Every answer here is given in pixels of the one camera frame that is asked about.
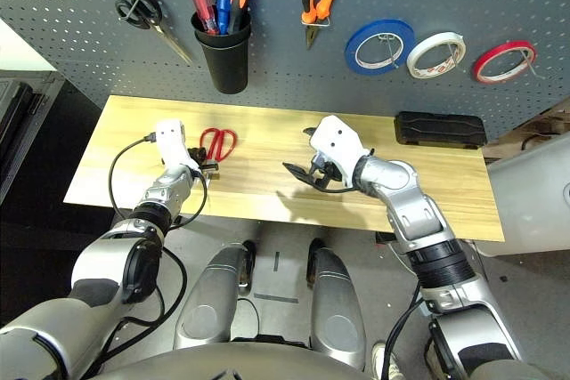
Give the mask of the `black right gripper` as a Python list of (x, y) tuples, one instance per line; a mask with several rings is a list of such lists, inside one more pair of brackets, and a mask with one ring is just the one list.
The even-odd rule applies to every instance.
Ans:
[[(313, 136), (315, 127), (307, 127), (303, 133)], [(311, 160), (310, 174), (300, 166), (283, 162), (282, 165), (299, 181), (314, 186), (317, 190), (329, 190), (331, 181), (342, 182), (343, 176), (338, 167), (331, 161), (326, 160), (322, 154), (315, 154)]]

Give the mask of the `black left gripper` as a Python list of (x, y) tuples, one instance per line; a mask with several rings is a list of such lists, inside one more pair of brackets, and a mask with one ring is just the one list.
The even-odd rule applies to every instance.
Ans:
[(217, 180), (219, 178), (219, 164), (207, 159), (208, 153), (204, 147), (187, 149), (189, 156), (196, 162), (197, 167), (191, 170), (193, 180)]

